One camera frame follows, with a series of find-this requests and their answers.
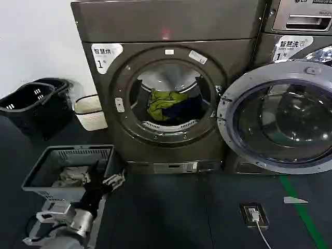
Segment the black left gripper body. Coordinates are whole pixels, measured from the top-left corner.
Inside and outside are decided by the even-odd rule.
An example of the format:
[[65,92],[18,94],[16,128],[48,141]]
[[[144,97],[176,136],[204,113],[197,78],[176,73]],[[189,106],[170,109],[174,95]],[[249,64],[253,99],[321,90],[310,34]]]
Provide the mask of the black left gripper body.
[[79,202],[79,208],[88,211],[93,217],[97,217],[99,203],[103,196],[109,193],[109,186],[97,181],[86,183],[83,187],[85,193]]

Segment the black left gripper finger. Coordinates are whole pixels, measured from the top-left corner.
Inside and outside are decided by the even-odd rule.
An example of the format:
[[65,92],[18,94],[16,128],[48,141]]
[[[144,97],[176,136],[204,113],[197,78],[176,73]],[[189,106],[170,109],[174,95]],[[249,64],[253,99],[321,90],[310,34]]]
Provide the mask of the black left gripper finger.
[[101,177],[98,171],[99,161],[97,160],[87,170],[87,184],[95,186],[100,183]]
[[121,187],[126,181],[124,174],[114,174],[102,181],[103,186],[107,189],[107,192],[113,192]]

